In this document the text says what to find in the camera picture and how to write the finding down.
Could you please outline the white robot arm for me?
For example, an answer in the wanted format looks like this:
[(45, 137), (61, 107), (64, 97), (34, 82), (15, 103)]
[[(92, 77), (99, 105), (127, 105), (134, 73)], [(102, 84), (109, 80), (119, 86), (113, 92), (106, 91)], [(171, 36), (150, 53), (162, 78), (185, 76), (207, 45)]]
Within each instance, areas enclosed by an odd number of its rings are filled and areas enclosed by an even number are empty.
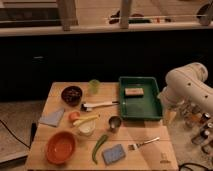
[(166, 86), (158, 94), (165, 125), (171, 123), (185, 101), (191, 101), (204, 112), (213, 114), (213, 88), (205, 84), (207, 78), (208, 70), (199, 62), (172, 69), (166, 74)]

